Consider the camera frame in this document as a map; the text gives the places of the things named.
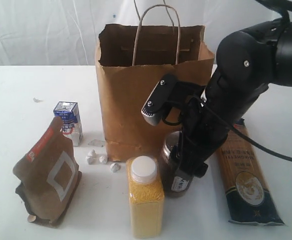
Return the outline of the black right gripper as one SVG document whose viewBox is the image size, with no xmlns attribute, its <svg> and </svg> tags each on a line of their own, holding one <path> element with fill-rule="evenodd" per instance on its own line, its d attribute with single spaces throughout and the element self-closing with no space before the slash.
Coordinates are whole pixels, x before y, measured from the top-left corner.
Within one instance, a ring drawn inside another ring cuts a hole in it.
<svg viewBox="0 0 292 240">
<path fill-rule="evenodd" d="M 171 152 L 175 164 L 171 183 L 172 192 L 186 192 L 194 177 L 203 177 L 205 161 L 225 142 L 232 123 L 232 99 L 211 96 L 204 101 L 197 94 L 178 98 L 181 105 L 181 132 L 178 150 Z"/>
</svg>

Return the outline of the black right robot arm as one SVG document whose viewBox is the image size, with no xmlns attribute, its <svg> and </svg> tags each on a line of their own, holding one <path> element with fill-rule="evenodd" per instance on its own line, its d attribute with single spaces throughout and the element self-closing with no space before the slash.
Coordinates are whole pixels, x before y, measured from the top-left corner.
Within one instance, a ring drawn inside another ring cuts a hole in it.
<svg viewBox="0 0 292 240">
<path fill-rule="evenodd" d="M 193 92 L 181 112 L 182 128 L 171 158 L 184 186 L 207 171 L 206 160 L 269 84 L 292 87 L 292 1 L 263 0 L 280 18 L 226 36 L 208 84 Z"/>
</svg>

